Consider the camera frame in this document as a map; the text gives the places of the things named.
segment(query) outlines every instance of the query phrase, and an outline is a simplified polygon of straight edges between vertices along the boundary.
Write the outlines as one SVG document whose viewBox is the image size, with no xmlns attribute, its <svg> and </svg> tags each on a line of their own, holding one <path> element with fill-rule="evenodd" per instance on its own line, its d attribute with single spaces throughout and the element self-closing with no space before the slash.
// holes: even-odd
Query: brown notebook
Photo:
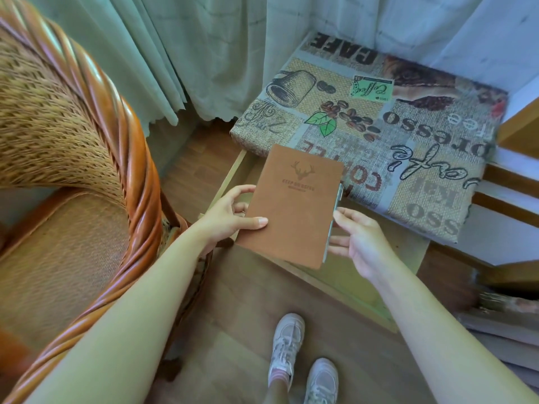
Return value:
<svg viewBox="0 0 539 404">
<path fill-rule="evenodd" d="M 319 269 L 333 221 L 343 163 L 274 144 L 246 217 L 266 227 L 239 231 L 236 244 Z"/>
</svg>

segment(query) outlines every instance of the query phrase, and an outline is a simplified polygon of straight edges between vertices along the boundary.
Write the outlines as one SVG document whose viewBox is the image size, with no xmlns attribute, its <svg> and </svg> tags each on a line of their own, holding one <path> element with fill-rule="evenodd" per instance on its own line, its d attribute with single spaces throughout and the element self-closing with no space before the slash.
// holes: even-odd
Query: deer antler logo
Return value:
<svg viewBox="0 0 539 404">
<path fill-rule="evenodd" d="M 307 170 L 304 170 L 304 171 L 301 171 L 301 169 L 298 167 L 298 164 L 300 164 L 300 162 L 295 162 L 293 165 L 291 165 L 291 167 L 296 170 L 296 174 L 298 175 L 298 180 L 301 180 L 303 177 L 306 177 L 310 174 L 314 174 L 314 167 L 311 166 L 310 167 L 310 170 L 307 171 Z"/>
</svg>

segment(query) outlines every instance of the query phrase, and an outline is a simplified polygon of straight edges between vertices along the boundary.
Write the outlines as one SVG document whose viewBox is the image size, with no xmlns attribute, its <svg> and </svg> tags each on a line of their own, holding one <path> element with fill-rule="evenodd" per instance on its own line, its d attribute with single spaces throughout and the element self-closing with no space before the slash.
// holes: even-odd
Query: hand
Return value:
<svg viewBox="0 0 539 404">
<path fill-rule="evenodd" d="M 189 228 L 197 231 L 206 241 L 201 256 L 206 255 L 220 240 L 230 237 L 239 229 L 260 229 L 268 224 L 265 217 L 244 217 L 249 204 L 235 202 L 241 194 L 252 193 L 255 188 L 256 186 L 252 184 L 234 187 Z"/>
<path fill-rule="evenodd" d="M 333 218 L 350 236 L 332 235 L 328 251 L 351 258 L 362 277 L 372 281 L 381 270 L 400 262 L 380 225 L 372 218 L 343 207 L 337 208 Z"/>
</svg>

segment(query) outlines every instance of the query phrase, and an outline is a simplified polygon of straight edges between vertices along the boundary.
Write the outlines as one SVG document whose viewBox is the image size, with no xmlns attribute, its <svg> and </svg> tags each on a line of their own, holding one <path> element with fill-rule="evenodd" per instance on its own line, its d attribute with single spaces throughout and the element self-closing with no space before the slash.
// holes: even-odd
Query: person's left hand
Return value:
<svg viewBox="0 0 539 404">
<path fill-rule="evenodd" d="M 249 204 L 236 203 L 236 198 L 241 194 L 252 193 L 255 188 L 256 186 L 252 184 L 234 187 L 189 228 L 197 231 L 206 241 L 201 256 L 206 255 L 220 240 L 230 237 L 239 229 L 260 229 L 266 226 L 268 219 L 265 217 L 245 217 Z"/>
</svg>

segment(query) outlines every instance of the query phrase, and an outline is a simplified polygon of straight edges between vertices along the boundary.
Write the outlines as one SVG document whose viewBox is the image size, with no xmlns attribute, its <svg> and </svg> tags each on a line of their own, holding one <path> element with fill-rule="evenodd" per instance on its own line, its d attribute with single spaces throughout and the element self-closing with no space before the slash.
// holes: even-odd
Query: wicker chair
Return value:
<svg viewBox="0 0 539 404">
<path fill-rule="evenodd" d="M 0 188 L 59 187 L 0 245 L 0 343 L 13 347 L 0 361 L 37 357 L 4 401 L 14 404 L 188 224 L 161 193 L 127 102 L 82 47 L 26 1 L 0 0 L 0 65 Z"/>
</svg>

